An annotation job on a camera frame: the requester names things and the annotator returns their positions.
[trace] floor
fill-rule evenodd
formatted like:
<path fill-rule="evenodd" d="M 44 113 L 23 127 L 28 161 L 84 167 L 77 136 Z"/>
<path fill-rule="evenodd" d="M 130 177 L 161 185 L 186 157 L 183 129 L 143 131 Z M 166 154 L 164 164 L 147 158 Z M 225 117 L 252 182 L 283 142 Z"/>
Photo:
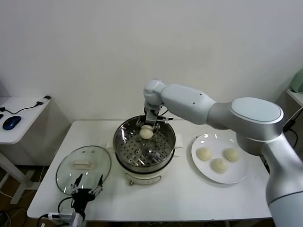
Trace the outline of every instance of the floor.
<path fill-rule="evenodd" d="M 26 173 L 28 168 L 20 168 L 23 173 Z M 47 172 L 47 167 L 43 172 L 42 168 L 37 168 L 35 174 L 32 177 L 34 182 L 43 179 L 44 175 Z M 5 171 L 0 168 L 0 180 L 5 175 Z M 11 176 L 7 179 L 6 183 L 2 187 L 1 191 L 7 195 L 13 195 L 13 193 L 18 188 L 19 183 L 13 179 Z M 26 191 L 25 195 L 17 205 L 10 204 L 10 198 L 0 194 L 0 210 L 8 211 L 8 215 L 12 217 L 17 211 L 17 214 L 11 218 L 11 224 L 9 224 L 8 218 L 3 213 L 0 214 L 0 227 L 35 227 L 36 219 L 31 219 L 26 216 L 26 213 L 23 210 L 18 210 L 18 208 L 27 209 L 35 196 L 35 191 Z M 49 221 L 44 221 L 45 227 L 55 227 L 54 223 Z M 244 223 L 239 225 L 238 221 L 230 221 L 230 226 L 243 226 Z M 223 221 L 214 221 L 214 222 L 173 222 L 173 223 L 132 223 L 132 222 L 89 222 L 87 227 L 225 227 Z M 274 222 L 271 219 L 266 219 L 258 222 L 253 227 L 275 227 Z"/>

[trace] glass lid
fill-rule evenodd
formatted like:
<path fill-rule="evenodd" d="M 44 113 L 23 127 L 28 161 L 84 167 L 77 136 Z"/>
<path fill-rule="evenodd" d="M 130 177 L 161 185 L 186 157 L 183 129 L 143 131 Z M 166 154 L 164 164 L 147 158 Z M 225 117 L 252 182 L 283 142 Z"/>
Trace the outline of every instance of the glass lid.
<path fill-rule="evenodd" d="M 63 159 L 56 173 L 56 183 L 59 189 L 71 195 L 71 184 L 82 174 L 78 188 L 95 189 L 103 175 L 107 179 L 111 168 L 109 153 L 102 147 L 86 146 L 74 150 Z"/>

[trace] table leg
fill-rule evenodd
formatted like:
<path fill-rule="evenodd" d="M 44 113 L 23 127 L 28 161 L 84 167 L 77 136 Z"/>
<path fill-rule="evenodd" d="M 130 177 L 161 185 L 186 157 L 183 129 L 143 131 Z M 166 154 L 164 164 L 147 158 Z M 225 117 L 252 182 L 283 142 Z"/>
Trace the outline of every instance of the table leg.
<path fill-rule="evenodd" d="M 34 174 L 33 170 L 28 171 L 27 174 L 24 175 L 2 153 L 0 153 L 0 166 L 7 172 L 7 174 L 0 182 L 0 189 L 6 182 L 9 175 L 14 177 L 20 183 L 13 198 L 10 201 L 10 204 L 18 204 L 25 190 L 37 190 L 39 188 L 40 182 L 32 182 L 30 180 Z"/>
<path fill-rule="evenodd" d="M 14 177 L 20 184 L 31 187 L 33 182 L 24 175 L 14 164 L 12 164 L 2 153 L 0 153 L 0 166 L 12 177 Z"/>
<path fill-rule="evenodd" d="M 33 176 L 34 171 L 30 170 L 27 172 L 26 177 L 29 179 Z M 26 187 L 23 184 L 20 184 L 18 189 L 16 190 L 13 198 L 10 201 L 10 204 L 18 204 L 25 190 L 38 190 L 40 186 L 40 182 L 33 182 L 32 186 Z"/>

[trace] green object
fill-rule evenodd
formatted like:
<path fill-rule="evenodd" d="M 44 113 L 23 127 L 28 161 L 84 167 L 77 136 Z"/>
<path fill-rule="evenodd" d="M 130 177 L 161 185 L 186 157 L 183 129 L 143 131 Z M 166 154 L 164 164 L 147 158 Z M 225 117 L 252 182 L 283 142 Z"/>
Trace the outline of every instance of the green object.
<path fill-rule="evenodd" d="M 303 93 L 303 69 L 295 74 L 290 83 L 290 88 L 296 93 Z"/>

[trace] mouse cable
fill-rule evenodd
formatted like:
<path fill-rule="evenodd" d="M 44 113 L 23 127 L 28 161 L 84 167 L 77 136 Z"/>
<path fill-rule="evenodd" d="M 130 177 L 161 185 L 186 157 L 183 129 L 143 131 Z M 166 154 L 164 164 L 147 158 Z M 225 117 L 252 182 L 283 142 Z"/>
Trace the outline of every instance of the mouse cable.
<path fill-rule="evenodd" d="M 40 99 L 39 101 L 36 102 L 36 104 L 34 106 L 31 106 L 31 107 L 27 107 L 27 108 L 23 108 L 21 110 L 18 110 L 17 112 L 13 113 L 9 110 L 7 110 L 5 107 L 0 107 L 0 112 L 9 112 L 10 114 L 18 114 L 19 112 L 23 111 L 23 110 L 28 110 L 28 109 L 32 109 L 32 108 L 35 108 L 36 106 L 39 106 L 39 105 L 43 105 L 46 101 L 50 100 L 51 97 L 50 96 L 45 96 L 44 98 Z"/>

